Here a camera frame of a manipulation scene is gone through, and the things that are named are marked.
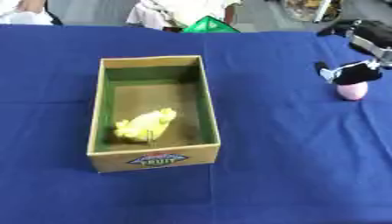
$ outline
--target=floor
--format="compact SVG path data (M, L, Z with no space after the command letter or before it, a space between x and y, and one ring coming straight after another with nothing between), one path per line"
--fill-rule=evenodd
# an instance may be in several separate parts
M138 0L48 0L50 10L66 25L125 25ZM327 24L298 22L276 1L244 0L237 7L234 27L242 32L319 30ZM367 18L392 25L392 8L382 0L345 0L342 18Z

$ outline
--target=yellow object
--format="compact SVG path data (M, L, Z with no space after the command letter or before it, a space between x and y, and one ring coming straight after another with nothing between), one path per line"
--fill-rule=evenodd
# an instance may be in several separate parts
M132 121L122 120L115 124L115 135L136 142L155 141L165 132L177 112L163 108L148 114L142 114Z

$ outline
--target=cardboard box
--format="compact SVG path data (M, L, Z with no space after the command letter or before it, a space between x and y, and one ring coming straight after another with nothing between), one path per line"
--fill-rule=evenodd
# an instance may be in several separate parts
M116 122L172 108L153 143L125 143ZM99 172L213 163L221 145L200 56L102 59L87 155Z

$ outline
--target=blue tablecloth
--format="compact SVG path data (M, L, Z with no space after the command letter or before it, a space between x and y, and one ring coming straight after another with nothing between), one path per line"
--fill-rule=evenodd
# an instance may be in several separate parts
M98 174L99 58L201 54L216 164ZM392 222L392 75L340 101L313 70L364 59L306 32L0 26L0 223Z

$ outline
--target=green object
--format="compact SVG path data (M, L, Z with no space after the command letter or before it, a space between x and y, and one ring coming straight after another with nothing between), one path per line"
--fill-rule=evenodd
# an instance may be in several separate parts
M231 27L229 24L216 19L214 17L206 16L201 20L186 27L183 32L239 32L235 28Z

